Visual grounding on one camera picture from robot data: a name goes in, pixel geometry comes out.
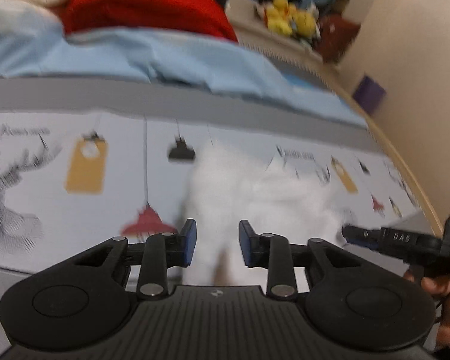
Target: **deer print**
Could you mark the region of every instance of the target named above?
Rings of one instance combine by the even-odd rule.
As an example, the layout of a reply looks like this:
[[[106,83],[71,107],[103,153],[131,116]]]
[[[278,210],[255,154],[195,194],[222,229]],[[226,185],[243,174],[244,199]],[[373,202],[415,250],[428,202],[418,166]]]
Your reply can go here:
[[[4,204],[6,190],[20,183],[22,172],[45,167],[60,153],[59,145],[49,148],[41,135],[37,138],[41,140],[37,154],[30,155],[25,149],[18,161],[0,172],[0,251],[6,254],[31,251],[36,241],[43,236],[42,223],[35,215],[19,214]]]

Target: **red lamp print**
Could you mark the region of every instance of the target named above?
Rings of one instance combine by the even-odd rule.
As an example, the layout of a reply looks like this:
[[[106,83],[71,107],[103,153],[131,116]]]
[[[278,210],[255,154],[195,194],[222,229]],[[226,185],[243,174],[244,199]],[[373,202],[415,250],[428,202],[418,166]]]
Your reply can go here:
[[[380,203],[375,196],[372,195],[373,211],[378,212],[381,216],[385,216],[385,206]]]
[[[137,222],[126,226],[120,234],[124,237],[136,237],[139,242],[144,242],[146,237],[164,232],[176,233],[176,229],[163,223],[160,216],[147,203],[145,209],[138,214]]]

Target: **silver screw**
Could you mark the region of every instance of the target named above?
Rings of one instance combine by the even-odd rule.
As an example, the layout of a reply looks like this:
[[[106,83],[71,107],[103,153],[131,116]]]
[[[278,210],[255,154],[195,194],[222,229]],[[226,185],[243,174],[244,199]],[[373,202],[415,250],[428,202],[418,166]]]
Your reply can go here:
[[[295,289],[287,284],[277,284],[271,288],[271,293],[275,296],[286,298],[295,293]]]
[[[148,296],[160,295],[164,291],[164,288],[157,283],[147,283],[140,287],[140,292]]]

